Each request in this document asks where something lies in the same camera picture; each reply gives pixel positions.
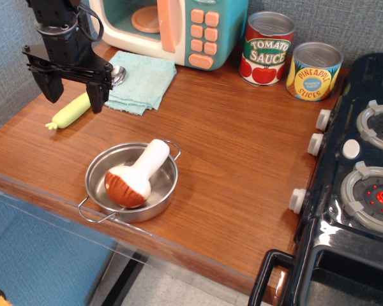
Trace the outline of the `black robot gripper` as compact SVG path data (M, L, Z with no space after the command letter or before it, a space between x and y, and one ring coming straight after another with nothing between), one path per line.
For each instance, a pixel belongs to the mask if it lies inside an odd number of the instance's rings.
M78 26L39 27L41 45L22 48L44 96L56 103L64 92L62 78L86 84L92 112L100 113L112 88L112 65L98 56Z

